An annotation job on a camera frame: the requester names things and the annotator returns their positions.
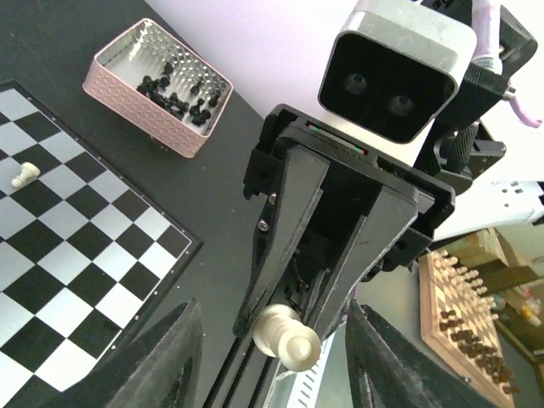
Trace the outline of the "white king chess piece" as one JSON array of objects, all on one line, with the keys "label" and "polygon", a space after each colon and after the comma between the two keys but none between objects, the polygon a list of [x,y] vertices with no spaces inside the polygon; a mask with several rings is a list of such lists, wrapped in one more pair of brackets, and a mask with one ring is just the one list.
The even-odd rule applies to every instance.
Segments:
[{"label": "white king chess piece", "polygon": [[290,371],[307,371],[320,358],[319,336],[285,304],[264,308],[252,329],[252,339],[262,353],[278,358]]}]

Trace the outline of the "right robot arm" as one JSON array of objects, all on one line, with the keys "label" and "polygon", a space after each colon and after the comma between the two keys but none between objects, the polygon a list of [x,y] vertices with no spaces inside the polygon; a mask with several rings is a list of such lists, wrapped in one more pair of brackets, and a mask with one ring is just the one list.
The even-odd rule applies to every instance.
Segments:
[{"label": "right robot arm", "polygon": [[326,338],[349,296],[408,266],[455,199],[505,155],[482,116],[513,102],[511,76],[537,41],[498,1],[360,1],[333,44],[318,100],[358,129],[406,147],[408,165],[302,113],[266,117],[244,178],[265,195],[252,272],[233,332],[247,336],[271,300]]}]

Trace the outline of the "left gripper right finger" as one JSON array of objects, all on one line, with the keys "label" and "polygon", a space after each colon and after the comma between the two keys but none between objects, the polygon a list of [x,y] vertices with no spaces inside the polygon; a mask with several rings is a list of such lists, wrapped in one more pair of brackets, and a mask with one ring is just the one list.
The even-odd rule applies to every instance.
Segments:
[{"label": "left gripper right finger", "polygon": [[429,359],[373,308],[356,301],[348,309],[345,347],[356,408],[494,406]]}]

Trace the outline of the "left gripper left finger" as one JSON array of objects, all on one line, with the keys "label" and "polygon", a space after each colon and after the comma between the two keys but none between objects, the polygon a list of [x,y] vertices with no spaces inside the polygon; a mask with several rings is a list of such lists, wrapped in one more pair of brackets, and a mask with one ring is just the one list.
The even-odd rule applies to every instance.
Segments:
[{"label": "left gripper left finger", "polygon": [[193,298],[44,406],[193,407],[202,344],[201,305]]}]

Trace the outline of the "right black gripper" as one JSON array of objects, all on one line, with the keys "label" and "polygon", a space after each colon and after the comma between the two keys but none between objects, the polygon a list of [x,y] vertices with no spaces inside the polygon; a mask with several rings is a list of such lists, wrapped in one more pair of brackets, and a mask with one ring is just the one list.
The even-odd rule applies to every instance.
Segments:
[{"label": "right black gripper", "polygon": [[300,241],[303,277],[331,268],[341,254],[309,313],[309,325],[324,339],[360,280],[411,265],[455,203],[448,184],[288,105],[267,115],[244,177],[247,199],[274,193],[263,257],[233,326],[240,338],[251,331]]}]

